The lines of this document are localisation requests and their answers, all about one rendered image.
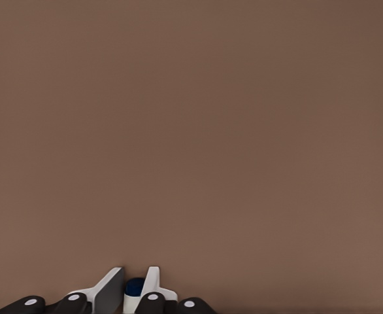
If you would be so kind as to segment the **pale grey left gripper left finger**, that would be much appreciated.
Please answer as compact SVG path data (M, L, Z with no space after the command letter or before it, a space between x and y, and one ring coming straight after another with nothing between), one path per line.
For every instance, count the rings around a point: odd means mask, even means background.
M53 308L53 314L113 314L123 301L124 268L112 268L96 285L74 290Z

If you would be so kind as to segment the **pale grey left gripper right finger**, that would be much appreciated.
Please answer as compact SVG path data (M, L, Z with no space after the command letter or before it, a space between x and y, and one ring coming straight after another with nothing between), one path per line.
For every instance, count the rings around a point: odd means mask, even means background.
M134 314L176 314L177 305L178 294L174 290L163 288L160 283L160 268L150 266Z

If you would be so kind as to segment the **white pen with blue cap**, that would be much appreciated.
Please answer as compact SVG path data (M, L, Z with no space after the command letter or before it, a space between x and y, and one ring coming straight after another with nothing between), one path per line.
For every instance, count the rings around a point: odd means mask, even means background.
M145 278L135 277L127 281L124 290L123 314L134 314L141 300Z

